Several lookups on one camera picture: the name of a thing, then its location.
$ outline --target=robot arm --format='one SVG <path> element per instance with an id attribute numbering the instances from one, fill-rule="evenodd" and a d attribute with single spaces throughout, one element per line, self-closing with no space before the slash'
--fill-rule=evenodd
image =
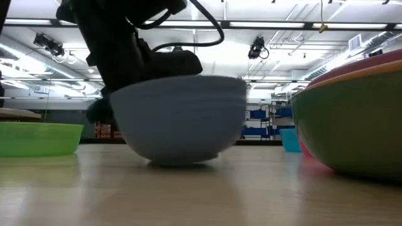
<path id="1" fill-rule="evenodd" d="M 57 18 L 76 23 L 88 46 L 87 63 L 97 66 L 105 83 L 106 100 L 97 101 L 88 110 L 89 121 L 108 121 L 111 109 L 108 94 L 146 80 L 196 75 L 202 72 L 198 57 L 190 51 L 156 52 L 169 46 L 212 46 L 224 40 L 224 33 L 216 20 L 197 1 L 190 0 L 220 33 L 220 40 L 212 43 L 168 43 L 151 50 L 139 38 L 138 30 L 151 29 L 172 14 L 187 7 L 187 0 L 63 0 Z M 151 24 L 147 20 L 166 10 Z"/>

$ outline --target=black cable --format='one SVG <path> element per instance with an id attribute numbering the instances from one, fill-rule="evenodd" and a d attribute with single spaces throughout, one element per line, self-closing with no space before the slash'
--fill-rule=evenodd
<path id="1" fill-rule="evenodd" d="M 142 24 L 137 26 L 137 28 L 141 30 L 150 30 L 152 28 L 155 28 L 159 25 L 161 25 L 163 22 L 165 22 L 169 17 L 171 16 L 170 12 L 167 11 L 161 18 L 157 19 L 156 21 L 150 23 L 150 24 Z"/>
<path id="2" fill-rule="evenodd" d="M 263 60 L 266 60 L 266 59 L 268 59 L 268 57 L 269 57 L 269 51 L 268 51 L 268 49 L 266 48 L 266 47 L 264 47 L 264 49 L 266 50 L 266 52 L 268 53 L 268 56 L 266 56 L 266 57 L 261 57 L 261 55 L 259 56 L 261 59 L 263 59 Z"/>
<path id="3" fill-rule="evenodd" d="M 28 56 L 29 54 L 33 53 L 34 51 L 40 50 L 40 49 L 42 49 L 42 47 L 34 48 L 32 51 L 30 51 L 29 53 L 27 53 L 27 54 L 25 54 L 25 55 L 23 55 L 23 56 L 21 56 L 21 57 L 19 57 L 19 58 L 17 58 L 16 60 L 20 60 L 21 58 L 26 57 L 26 56 Z"/>
<path id="4" fill-rule="evenodd" d="M 214 25 L 214 27 L 218 30 L 220 38 L 217 41 L 213 41 L 210 43 L 167 43 L 157 46 L 153 49 L 153 51 L 158 51 L 160 49 L 171 47 L 171 46 L 194 46 L 194 47 L 209 47 L 221 44 L 225 40 L 225 33 L 220 27 L 219 23 L 216 19 L 197 1 L 190 0 L 190 2 Z"/>

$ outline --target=ceiling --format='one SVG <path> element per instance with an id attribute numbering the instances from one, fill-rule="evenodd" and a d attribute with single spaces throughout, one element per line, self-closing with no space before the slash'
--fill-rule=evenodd
<path id="1" fill-rule="evenodd" d="M 12 0 L 8 18 L 55 19 L 57 2 L 60 0 Z M 241 21 L 320 21 L 320 1 L 314 0 L 199 0 L 218 20 Z M 377 0 L 328 0 L 323 4 L 323 20 L 348 23 L 400 23 L 402 22 L 402 1 L 390 1 L 382 5 Z M 189 4 L 186 10 L 170 19 L 205 20 L 204 16 Z M 225 41 L 208 48 L 187 48 L 194 51 L 203 65 L 203 75 L 223 75 L 252 79 L 290 79 L 292 70 L 309 70 L 326 58 L 344 48 L 348 41 L 361 34 L 364 39 L 378 35 L 376 31 L 276 31 L 276 30 L 225 30 Z M 77 57 L 74 64 L 63 63 L 69 69 L 88 78 L 100 78 L 96 68 L 89 72 L 85 62 L 89 51 L 78 28 L 40 28 L 5 26 L 2 35 L 11 38 L 31 49 L 36 33 L 44 33 L 63 43 Z M 208 42 L 219 38 L 213 30 L 141 30 L 150 47 L 169 42 Z M 261 63 L 249 60 L 249 47 L 257 36 L 263 36 L 266 44 L 270 41 L 270 56 Z M 45 50 L 37 52 L 51 58 Z"/>

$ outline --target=shelf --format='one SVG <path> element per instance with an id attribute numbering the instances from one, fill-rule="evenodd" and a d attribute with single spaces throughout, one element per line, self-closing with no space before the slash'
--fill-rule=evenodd
<path id="1" fill-rule="evenodd" d="M 263 122 L 268 122 L 270 120 L 269 117 L 264 118 L 264 119 L 257 119 L 257 118 L 253 118 L 253 119 L 246 119 L 246 121 L 263 121 Z"/>

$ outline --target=air vent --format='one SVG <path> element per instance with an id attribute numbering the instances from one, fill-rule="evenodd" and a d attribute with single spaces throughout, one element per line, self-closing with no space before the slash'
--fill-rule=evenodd
<path id="1" fill-rule="evenodd" d="M 353 52 L 361 49 L 362 47 L 362 35 L 359 34 L 356 37 L 349 40 L 349 51 Z"/>
<path id="2" fill-rule="evenodd" d="M 45 87 L 45 86 L 37 86 L 37 87 L 35 87 L 33 89 L 33 92 L 36 93 L 36 94 L 46 94 L 46 95 L 48 95 L 49 91 L 50 91 L 49 87 Z"/>

